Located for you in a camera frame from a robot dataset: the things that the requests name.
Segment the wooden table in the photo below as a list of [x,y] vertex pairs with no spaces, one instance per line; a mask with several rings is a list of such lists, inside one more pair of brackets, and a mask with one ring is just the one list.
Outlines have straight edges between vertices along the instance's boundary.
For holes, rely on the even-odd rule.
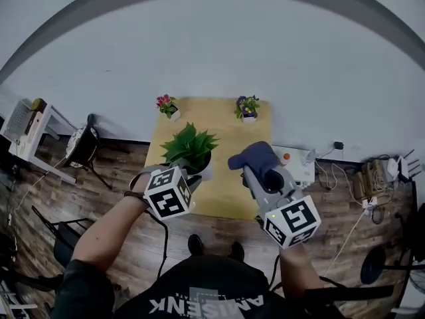
[[171,122],[159,114],[145,165],[163,163],[165,149],[159,145],[171,141],[173,134],[180,132],[186,122],[193,123],[198,132],[208,129],[220,140],[212,151],[214,175],[203,181],[193,194],[196,206],[193,213],[226,217],[229,219],[253,220],[257,214],[257,202],[252,199],[249,189],[242,185],[242,170],[231,171],[227,166],[230,156],[239,154],[254,142],[271,144],[272,122],[270,105],[259,102],[258,118],[255,123],[243,123],[236,119],[236,99],[225,98],[182,98],[176,102],[181,117]]

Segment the potted plant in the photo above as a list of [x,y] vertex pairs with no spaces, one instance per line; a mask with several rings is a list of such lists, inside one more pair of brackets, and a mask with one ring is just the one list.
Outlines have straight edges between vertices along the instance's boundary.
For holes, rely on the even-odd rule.
[[170,97],[168,94],[157,98],[157,108],[162,114],[166,114],[167,118],[172,122],[175,122],[181,116],[179,108],[173,103],[174,100],[175,98]]
[[255,98],[255,95],[252,97],[241,96],[236,101],[236,110],[234,113],[238,119],[242,118],[244,123],[255,122],[258,114],[256,109],[260,107],[257,104],[258,98]]
[[194,125],[187,123],[183,130],[173,135],[174,140],[161,145],[167,150],[163,155],[166,163],[184,158],[187,173],[189,175],[200,174],[210,164],[211,150],[218,146],[214,144],[218,138],[214,138],[215,134],[207,134],[207,131],[197,134]]

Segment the blue cloth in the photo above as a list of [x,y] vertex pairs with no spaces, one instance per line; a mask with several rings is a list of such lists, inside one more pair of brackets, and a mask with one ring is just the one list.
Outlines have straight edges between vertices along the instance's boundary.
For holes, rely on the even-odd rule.
[[230,170],[241,169],[247,165],[256,175],[264,179],[266,172],[279,164],[279,158],[268,143],[256,142],[240,154],[229,158],[227,164]]

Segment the person's right arm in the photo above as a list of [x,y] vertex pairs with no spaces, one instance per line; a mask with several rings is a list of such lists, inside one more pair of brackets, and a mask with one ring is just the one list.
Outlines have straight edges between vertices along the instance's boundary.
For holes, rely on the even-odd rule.
[[300,299],[307,289],[323,288],[303,244],[280,249],[280,272],[287,299]]

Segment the small potted plant with purple flowers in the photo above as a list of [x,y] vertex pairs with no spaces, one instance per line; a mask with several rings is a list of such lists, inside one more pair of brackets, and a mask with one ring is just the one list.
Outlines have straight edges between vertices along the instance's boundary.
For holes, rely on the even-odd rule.
[[172,122],[175,122],[181,116],[179,108],[173,103],[174,100],[175,98],[170,97],[168,94],[157,98],[157,108],[162,114],[166,114],[167,118]]
[[236,101],[236,110],[234,113],[238,119],[242,119],[244,123],[252,123],[257,120],[258,114],[256,109],[260,107],[257,104],[258,98],[241,96]]

